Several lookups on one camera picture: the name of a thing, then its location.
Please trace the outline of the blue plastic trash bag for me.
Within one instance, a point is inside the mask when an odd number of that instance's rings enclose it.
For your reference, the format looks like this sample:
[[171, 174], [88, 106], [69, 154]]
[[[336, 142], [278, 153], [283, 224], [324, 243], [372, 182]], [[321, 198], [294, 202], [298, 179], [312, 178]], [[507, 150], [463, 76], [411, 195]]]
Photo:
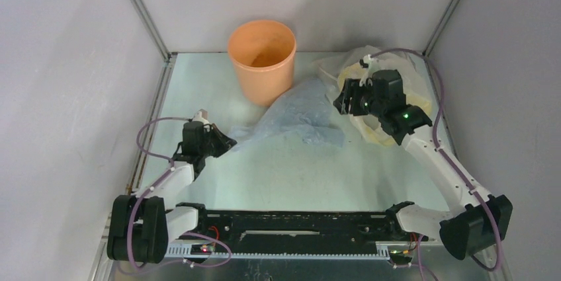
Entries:
[[254, 125], [233, 126], [228, 137], [237, 141], [236, 150], [291, 134], [306, 144], [341, 147], [345, 135], [331, 124], [333, 106], [328, 103], [326, 90], [320, 79], [309, 78], [281, 95]]

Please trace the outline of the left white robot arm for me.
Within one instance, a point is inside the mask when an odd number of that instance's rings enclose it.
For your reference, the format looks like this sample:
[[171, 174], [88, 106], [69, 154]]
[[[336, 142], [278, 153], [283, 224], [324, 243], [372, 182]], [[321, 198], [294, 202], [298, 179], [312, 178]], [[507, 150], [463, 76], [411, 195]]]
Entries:
[[201, 239], [208, 233], [206, 207], [180, 202], [179, 194], [201, 174], [209, 157], [218, 158], [237, 144], [204, 118], [186, 119], [182, 140], [168, 167], [135, 195], [120, 195], [112, 205], [107, 257], [140, 269], [161, 262], [170, 242], [185, 233]]

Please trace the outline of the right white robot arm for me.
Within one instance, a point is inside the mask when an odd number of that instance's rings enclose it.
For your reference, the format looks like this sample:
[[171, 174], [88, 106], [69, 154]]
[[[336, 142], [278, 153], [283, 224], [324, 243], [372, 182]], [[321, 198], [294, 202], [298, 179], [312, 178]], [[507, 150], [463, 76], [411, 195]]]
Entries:
[[409, 233], [422, 234], [441, 241], [458, 260], [501, 247], [512, 203], [484, 188], [441, 143], [430, 117], [407, 101], [397, 70], [376, 71], [365, 80], [346, 78], [333, 105], [340, 114], [375, 117], [383, 132], [427, 169], [447, 203], [446, 211], [413, 202], [391, 207], [393, 217], [384, 223], [387, 236], [401, 240]]

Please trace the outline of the orange plastic trash bin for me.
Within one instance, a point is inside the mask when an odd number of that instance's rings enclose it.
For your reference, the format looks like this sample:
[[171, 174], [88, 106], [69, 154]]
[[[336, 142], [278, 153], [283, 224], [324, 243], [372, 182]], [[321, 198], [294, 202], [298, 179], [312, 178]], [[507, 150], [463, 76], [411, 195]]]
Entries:
[[276, 20], [253, 20], [236, 28], [227, 53], [243, 95], [259, 106], [272, 105], [294, 81], [297, 43], [293, 31]]

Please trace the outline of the clear white plastic bag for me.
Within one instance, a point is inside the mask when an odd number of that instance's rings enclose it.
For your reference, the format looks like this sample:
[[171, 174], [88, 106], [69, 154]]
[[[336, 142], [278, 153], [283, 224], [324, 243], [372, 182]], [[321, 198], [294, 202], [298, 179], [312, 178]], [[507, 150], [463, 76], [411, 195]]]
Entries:
[[[375, 48], [374, 46], [363, 46], [360, 48], [355, 48], [350, 50], [346, 53], [339, 54], [337, 56], [331, 56], [327, 58], [320, 59], [314, 62], [314, 65], [317, 67], [318, 76], [326, 85], [331, 85], [333, 87], [337, 86], [337, 76], [340, 71], [347, 67], [348, 65], [352, 65], [354, 63], [359, 63], [359, 60], [363, 58], [367, 54], [375, 54], [380, 52], [381, 50]], [[400, 56], [401, 58], [406, 58], [410, 60], [413, 64], [413, 60], [406, 55], [405, 52], [387, 52], [377, 56], [377, 59], [382, 57], [396, 57]], [[417, 72], [420, 74], [420, 70], [417, 69], [416, 65], [414, 64]]]

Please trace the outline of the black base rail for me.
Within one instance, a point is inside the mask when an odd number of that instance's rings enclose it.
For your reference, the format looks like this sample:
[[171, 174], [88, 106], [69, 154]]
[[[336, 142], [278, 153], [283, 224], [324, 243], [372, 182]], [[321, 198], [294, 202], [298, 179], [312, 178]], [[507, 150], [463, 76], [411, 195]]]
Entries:
[[399, 228], [384, 212], [253, 212], [209, 210], [207, 227], [170, 244], [187, 258], [378, 259], [388, 245], [415, 250], [419, 235]]

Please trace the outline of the aluminium frame front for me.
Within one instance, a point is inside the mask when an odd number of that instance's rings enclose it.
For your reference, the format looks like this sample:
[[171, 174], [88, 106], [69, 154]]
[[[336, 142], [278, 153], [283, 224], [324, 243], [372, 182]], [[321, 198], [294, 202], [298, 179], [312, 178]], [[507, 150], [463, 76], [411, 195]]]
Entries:
[[192, 233], [159, 249], [141, 271], [107, 256], [103, 237], [91, 280], [510, 280], [440, 242], [398, 227], [383, 212], [209, 210]]

